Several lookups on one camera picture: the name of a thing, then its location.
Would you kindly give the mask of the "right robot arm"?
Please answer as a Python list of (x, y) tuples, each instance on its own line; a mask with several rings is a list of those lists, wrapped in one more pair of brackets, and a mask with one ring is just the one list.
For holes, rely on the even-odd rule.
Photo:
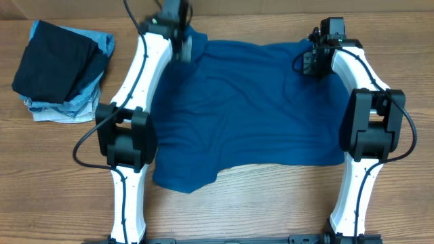
[(323, 19), (308, 39), (313, 48), (302, 55), (302, 73), (334, 73), (349, 93), (339, 129), (344, 175), (318, 243), (382, 243), (380, 235), (365, 233), (366, 212), (379, 171), (397, 148), (406, 97), (377, 76), (359, 40), (347, 37), (343, 18)]

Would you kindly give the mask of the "blue polo shirt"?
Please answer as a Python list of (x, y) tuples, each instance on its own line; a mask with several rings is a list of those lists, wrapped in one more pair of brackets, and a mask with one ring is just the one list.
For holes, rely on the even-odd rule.
[(337, 75), (296, 72), (310, 41), (256, 45), (186, 33), (191, 61), (166, 67), (151, 106), (157, 185), (190, 193), (240, 165), (344, 161), (338, 132), (349, 95)]

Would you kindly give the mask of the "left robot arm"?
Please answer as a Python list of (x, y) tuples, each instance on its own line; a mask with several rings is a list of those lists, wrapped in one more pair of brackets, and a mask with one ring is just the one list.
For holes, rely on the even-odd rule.
[(107, 243), (145, 243), (146, 172), (157, 150), (151, 104), (166, 66), (191, 60), (192, 39), (184, 32), (192, 14), (186, 0), (167, 0), (159, 12), (137, 24), (136, 53), (109, 104), (96, 109), (96, 131), (114, 184), (114, 222)]

